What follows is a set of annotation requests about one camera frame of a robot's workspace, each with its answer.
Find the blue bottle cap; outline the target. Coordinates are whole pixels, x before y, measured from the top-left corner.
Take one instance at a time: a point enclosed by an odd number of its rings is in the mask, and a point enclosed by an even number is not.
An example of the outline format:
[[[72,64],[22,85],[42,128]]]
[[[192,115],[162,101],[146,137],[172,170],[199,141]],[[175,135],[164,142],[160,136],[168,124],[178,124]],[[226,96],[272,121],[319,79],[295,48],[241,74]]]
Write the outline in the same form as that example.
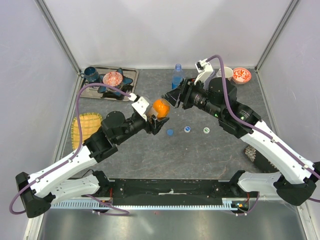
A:
[[[166,131],[167,135],[168,136],[173,136],[174,135],[174,130],[169,128],[167,131]]]

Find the orange drink bottle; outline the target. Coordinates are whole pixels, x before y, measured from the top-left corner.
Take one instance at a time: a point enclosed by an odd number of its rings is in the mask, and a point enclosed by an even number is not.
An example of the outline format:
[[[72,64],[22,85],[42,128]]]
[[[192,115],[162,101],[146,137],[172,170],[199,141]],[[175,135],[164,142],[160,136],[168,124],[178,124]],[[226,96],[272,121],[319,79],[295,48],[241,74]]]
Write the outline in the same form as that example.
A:
[[[151,106],[147,113],[148,117],[154,116],[156,119],[161,120],[165,118],[170,112],[170,104],[167,100],[160,98],[157,99]]]

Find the blue water bottle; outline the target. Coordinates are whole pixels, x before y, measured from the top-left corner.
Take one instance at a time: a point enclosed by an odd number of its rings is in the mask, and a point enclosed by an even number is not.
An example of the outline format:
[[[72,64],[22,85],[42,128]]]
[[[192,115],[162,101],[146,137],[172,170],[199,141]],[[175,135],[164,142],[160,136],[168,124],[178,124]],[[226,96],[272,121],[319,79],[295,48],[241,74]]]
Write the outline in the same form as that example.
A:
[[[171,81],[171,89],[176,89],[181,81],[184,79],[184,72],[182,70],[182,65],[177,63],[173,70],[172,81]]]

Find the Pocari Sweat bottle cap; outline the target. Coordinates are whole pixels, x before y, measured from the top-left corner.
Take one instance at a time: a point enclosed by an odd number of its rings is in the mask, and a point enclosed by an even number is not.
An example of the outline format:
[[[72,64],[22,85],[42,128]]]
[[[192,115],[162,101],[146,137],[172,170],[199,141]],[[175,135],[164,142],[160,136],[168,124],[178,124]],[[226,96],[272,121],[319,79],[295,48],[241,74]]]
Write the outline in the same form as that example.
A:
[[[185,128],[184,128],[184,132],[185,133],[189,133],[191,131],[191,128],[189,127],[189,126],[186,126]]]

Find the green white bottle cap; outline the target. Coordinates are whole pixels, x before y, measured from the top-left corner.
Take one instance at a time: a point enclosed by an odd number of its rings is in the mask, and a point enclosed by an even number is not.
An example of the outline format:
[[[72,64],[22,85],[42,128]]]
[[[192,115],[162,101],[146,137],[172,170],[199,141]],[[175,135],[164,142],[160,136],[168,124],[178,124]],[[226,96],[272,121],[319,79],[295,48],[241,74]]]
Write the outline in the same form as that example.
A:
[[[203,133],[204,134],[209,134],[210,133],[210,128],[209,127],[204,127],[203,128]]]

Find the clear Pocari Sweat bottle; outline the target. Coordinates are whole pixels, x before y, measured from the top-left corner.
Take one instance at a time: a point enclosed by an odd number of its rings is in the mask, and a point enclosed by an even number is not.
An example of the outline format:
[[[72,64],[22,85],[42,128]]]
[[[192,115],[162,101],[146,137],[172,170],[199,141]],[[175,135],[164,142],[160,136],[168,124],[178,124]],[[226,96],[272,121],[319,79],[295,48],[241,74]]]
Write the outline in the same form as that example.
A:
[[[221,78],[222,77],[222,71],[221,69],[219,69],[215,75],[217,78]]]

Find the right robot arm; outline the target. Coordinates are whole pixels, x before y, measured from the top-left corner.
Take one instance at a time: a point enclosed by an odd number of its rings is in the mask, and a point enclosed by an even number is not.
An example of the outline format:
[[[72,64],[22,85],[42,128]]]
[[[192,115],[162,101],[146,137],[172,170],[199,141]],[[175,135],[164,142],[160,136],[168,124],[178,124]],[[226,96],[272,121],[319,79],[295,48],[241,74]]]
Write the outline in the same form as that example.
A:
[[[174,108],[197,107],[217,118],[224,131],[255,148],[276,168],[274,173],[239,170],[229,184],[233,196],[258,192],[278,196],[294,206],[311,199],[320,179],[320,164],[292,150],[254,110],[238,102],[237,88],[229,80],[213,78],[205,90],[191,78],[184,79],[176,89],[161,97]]]

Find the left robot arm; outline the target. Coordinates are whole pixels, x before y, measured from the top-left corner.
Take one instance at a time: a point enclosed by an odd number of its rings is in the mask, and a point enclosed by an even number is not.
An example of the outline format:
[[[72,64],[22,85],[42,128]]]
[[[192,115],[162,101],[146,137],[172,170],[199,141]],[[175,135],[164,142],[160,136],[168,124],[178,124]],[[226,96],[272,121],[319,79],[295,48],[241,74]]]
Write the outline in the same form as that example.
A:
[[[16,177],[18,197],[28,218],[35,218],[52,205],[83,195],[106,196],[110,182],[102,171],[88,177],[72,179],[76,173],[94,166],[118,151],[117,146],[144,130],[156,135],[168,117],[144,119],[138,112],[126,118],[120,111],[110,112],[97,132],[87,138],[74,152],[38,172],[19,173]]]

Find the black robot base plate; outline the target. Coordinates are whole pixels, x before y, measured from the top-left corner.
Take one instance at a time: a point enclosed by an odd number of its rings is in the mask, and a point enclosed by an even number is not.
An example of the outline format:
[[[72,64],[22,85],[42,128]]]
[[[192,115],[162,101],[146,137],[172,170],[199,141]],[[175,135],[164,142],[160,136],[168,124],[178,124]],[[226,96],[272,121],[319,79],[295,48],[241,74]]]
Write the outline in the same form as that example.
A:
[[[223,199],[248,201],[257,194],[245,192],[233,179],[114,178],[91,196],[111,198],[113,205],[200,205],[220,204]]]

